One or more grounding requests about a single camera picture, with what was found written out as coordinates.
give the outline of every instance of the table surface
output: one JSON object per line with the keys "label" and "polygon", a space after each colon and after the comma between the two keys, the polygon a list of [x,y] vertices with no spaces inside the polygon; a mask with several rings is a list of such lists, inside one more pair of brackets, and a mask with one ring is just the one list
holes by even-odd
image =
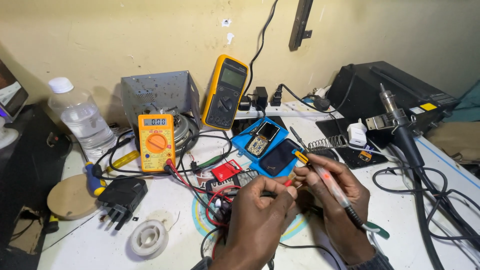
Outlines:
{"label": "table surface", "polygon": [[[315,122],[328,119],[318,117],[283,117],[286,127],[292,126],[305,142],[312,142],[324,138],[322,132],[316,127]],[[222,136],[221,132],[210,133]],[[441,170],[448,178],[448,188],[457,189],[470,198],[480,203],[480,180],[456,164],[447,155],[437,149],[425,138],[416,140],[420,153],[425,160],[425,167]],[[221,154],[227,149],[227,143],[221,139],[200,138],[191,154],[199,163]],[[134,150],[131,143],[117,151],[114,160]],[[191,157],[184,157],[185,163],[190,164]],[[248,166],[246,157],[238,157],[236,153],[230,155],[243,168]],[[122,169],[138,170],[140,161],[131,162]],[[383,227],[390,233],[388,240],[377,236],[380,247],[388,256],[395,269],[432,269],[423,240],[421,238],[415,200],[413,195],[391,194],[379,189],[372,182],[372,175],[380,169],[399,166],[398,163],[388,162],[353,171],[360,182],[371,193],[369,205],[369,221]],[[84,173],[84,161],[79,152],[78,145],[73,148],[67,157],[63,179]],[[433,172],[427,172],[430,179],[440,189],[442,179]],[[200,244],[204,238],[200,232],[209,228],[200,217],[195,220],[196,200],[194,193],[187,187],[180,185],[171,177],[146,178],[148,193],[134,212],[138,221],[125,223],[120,231],[115,231],[114,226],[106,230],[107,222],[100,222],[105,210],[99,209],[94,214],[76,221],[60,221],[60,230],[48,234],[45,239],[43,252],[38,265],[43,269],[87,269],[95,265],[96,269],[190,269],[200,259]],[[392,189],[404,189],[400,175],[385,174],[379,177],[379,182]],[[456,195],[451,195],[451,200],[461,216],[476,230],[480,231],[480,213],[471,209],[464,200]],[[425,200],[426,208],[431,209],[429,200]],[[282,241],[288,245],[322,244],[329,248],[346,269],[340,257],[328,241],[328,237],[319,227],[316,218],[302,217],[306,220],[303,226],[288,229],[289,235],[283,236]],[[435,219],[440,221],[451,231],[457,230],[441,214],[436,213]],[[135,255],[128,240],[133,230],[143,221],[157,219],[163,221],[169,230],[169,241],[163,253],[151,260],[143,260]],[[444,235],[440,229],[431,224],[430,229],[439,235]],[[433,239],[440,260],[445,269],[475,269],[471,260],[452,241]],[[213,247],[211,240],[205,245],[206,255],[211,254]],[[276,269],[336,269],[333,259],[323,251],[316,249],[287,249],[278,247],[275,256]]]}

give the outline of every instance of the plastic water bottle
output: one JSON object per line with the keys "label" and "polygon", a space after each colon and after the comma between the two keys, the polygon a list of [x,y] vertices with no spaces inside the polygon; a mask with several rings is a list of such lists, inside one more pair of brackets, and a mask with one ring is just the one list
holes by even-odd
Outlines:
{"label": "plastic water bottle", "polygon": [[99,159],[115,145],[115,135],[100,115],[87,90],[73,88],[69,79],[59,77],[48,82],[54,95],[48,106],[77,137],[90,161]]}

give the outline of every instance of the dark sleeve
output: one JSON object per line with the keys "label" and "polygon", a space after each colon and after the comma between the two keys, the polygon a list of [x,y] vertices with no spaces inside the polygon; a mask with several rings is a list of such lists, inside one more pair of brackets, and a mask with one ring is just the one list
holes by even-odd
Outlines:
{"label": "dark sleeve", "polygon": [[212,264],[212,258],[206,256],[199,261],[191,270],[208,270],[208,267]]}
{"label": "dark sleeve", "polygon": [[348,270],[394,270],[387,257],[378,250],[370,260],[356,265],[347,265],[347,268]]}

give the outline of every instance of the yellow multimeter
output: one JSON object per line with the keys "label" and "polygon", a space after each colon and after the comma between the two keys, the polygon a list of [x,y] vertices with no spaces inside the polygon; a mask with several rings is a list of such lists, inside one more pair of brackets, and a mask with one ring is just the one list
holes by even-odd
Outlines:
{"label": "yellow multimeter", "polygon": [[162,172],[168,159],[175,165],[173,115],[139,115],[138,133],[142,171]]}
{"label": "yellow multimeter", "polygon": [[202,115],[204,124],[224,130],[232,128],[247,72],[244,63],[225,54],[218,57]]}

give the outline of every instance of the round wooden board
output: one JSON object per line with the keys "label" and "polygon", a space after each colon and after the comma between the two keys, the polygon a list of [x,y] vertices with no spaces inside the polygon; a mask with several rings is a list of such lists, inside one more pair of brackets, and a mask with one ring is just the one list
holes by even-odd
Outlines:
{"label": "round wooden board", "polygon": [[87,189],[85,174],[74,175],[56,184],[47,197],[50,211],[65,220],[77,220],[95,212],[100,206]]}

